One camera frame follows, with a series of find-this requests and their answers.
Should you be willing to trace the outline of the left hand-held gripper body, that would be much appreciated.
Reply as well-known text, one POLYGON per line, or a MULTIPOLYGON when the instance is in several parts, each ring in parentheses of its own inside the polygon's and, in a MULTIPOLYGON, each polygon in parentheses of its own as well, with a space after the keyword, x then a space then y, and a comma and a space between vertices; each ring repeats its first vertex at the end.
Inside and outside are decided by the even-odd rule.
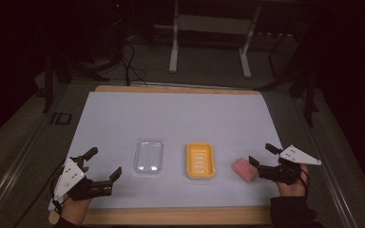
POLYGON ((111 180, 90 180, 84 171, 83 156, 69 158, 53 190, 53 198, 59 200, 68 195, 73 200, 87 200, 112 194, 111 180))

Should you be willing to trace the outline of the white metal stand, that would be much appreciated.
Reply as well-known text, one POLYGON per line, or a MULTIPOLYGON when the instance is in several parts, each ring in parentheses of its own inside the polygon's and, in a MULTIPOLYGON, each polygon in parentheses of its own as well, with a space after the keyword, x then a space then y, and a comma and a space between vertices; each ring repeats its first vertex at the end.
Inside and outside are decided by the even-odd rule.
POLYGON ((256 6, 251 20, 180 14, 179 0, 174 0, 173 40, 168 71, 170 73, 177 72, 180 30, 226 33, 246 37, 245 43, 239 48, 239 56, 243 77, 249 79, 252 73, 247 52, 255 34, 260 12, 261 6, 256 6))

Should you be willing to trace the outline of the clear plastic soap dish lid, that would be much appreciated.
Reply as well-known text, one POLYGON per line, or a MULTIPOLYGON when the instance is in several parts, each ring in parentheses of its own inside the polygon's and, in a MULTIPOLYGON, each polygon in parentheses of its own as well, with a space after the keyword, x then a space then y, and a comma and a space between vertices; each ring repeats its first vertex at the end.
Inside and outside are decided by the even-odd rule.
POLYGON ((154 178, 163 171, 164 143, 159 138, 137 140, 133 171, 137 176, 154 178))

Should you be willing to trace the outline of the pink soap bar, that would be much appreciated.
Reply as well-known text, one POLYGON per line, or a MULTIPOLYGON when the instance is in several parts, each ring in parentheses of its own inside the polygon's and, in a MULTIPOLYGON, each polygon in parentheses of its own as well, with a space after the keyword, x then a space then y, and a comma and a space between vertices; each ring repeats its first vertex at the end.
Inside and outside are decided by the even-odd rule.
POLYGON ((253 181, 258 175, 258 169, 244 158, 236 160, 231 168, 245 182, 253 181))

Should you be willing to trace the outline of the person's right hand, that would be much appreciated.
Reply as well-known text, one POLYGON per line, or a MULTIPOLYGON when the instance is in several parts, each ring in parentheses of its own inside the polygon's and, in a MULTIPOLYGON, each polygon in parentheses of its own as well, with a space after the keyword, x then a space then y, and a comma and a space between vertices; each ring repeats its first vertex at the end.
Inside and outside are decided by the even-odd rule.
POLYGON ((279 193, 282 197, 307 197, 309 192, 308 167, 305 164, 300 166, 300 176, 293 184, 277 182, 279 193))

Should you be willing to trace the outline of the white table sheet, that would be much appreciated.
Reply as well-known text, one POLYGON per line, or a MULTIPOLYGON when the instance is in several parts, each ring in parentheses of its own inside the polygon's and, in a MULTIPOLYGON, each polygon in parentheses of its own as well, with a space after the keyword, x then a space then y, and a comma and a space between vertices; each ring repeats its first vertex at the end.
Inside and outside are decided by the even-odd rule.
POLYGON ((276 165, 276 156, 264 148, 268 143, 279 146, 280 140, 260 95, 92 92, 68 154, 97 148, 87 162, 87 176, 94 181, 123 170, 112 195, 95 199, 94 209, 255 206, 268 204, 277 187, 263 179, 247 183, 231 166, 248 156, 276 165), (133 170, 140 138, 164 143, 163 167, 155 177, 133 170), (186 147, 192 142, 212 145, 214 178, 187 177, 186 147))

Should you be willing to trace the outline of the person's left hand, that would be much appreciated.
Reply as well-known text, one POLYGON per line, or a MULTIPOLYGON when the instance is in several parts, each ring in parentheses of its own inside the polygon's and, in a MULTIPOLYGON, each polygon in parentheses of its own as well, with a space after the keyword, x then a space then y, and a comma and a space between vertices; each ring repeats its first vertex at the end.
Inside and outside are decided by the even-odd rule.
POLYGON ((61 218, 74 225, 81 226, 91 202, 92 199, 74 200, 68 198, 63 204, 61 218))

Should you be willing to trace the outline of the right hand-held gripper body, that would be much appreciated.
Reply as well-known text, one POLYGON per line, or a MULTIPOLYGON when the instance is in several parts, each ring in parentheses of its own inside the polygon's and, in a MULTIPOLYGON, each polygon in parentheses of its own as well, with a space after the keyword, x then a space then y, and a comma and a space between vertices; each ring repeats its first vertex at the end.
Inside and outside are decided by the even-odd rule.
POLYGON ((259 177, 270 181, 286 183, 288 185, 297 181, 300 176, 300 165, 322 165, 318 160, 293 145, 282 149, 278 156, 278 166, 260 165, 258 168, 259 177))

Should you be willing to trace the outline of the small black floor frame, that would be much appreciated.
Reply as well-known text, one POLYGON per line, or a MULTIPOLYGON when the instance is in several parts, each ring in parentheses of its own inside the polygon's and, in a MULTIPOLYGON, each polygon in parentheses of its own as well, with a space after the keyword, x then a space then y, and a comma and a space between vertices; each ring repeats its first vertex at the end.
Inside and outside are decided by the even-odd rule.
POLYGON ((50 124, 70 124, 72 115, 70 113, 55 112, 50 120, 50 124))

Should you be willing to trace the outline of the wooden table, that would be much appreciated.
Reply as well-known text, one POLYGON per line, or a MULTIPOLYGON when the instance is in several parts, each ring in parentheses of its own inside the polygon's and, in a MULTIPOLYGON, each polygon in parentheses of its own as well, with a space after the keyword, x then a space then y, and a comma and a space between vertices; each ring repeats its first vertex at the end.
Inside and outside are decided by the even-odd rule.
MULTIPOLYGON (((92 92, 210 95, 229 94, 260 95, 262 97, 260 93, 253 91, 160 87, 123 87, 111 85, 100 85, 92 92)), ((90 205, 85 219, 86 224, 89 225, 267 224, 269 223, 269 221, 269 202, 266 205, 255 206, 161 207, 126 209, 94 209, 90 205)))

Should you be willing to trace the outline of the black stand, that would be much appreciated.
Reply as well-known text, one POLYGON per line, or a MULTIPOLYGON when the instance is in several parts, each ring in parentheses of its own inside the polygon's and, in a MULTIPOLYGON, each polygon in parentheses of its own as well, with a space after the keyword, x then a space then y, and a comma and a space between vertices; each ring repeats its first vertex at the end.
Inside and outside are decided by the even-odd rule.
POLYGON ((314 103, 317 74, 314 70, 314 63, 308 48, 308 43, 311 39, 312 35, 309 31, 306 31, 298 40, 298 47, 288 65, 279 74, 277 79, 267 85, 256 87, 255 90, 268 91, 291 81, 292 85, 289 88, 289 95, 291 98, 296 99, 305 96, 303 99, 303 117, 306 123, 313 127, 313 113, 317 111, 314 103))

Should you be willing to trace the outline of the yellow soap dish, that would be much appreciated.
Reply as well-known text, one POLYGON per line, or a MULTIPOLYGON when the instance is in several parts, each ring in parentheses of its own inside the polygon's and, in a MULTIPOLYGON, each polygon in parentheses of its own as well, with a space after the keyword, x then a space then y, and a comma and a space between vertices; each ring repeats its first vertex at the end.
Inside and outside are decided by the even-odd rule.
POLYGON ((186 175, 193 180, 210 180, 216 175, 213 147, 207 142, 193 142, 186 147, 186 175))

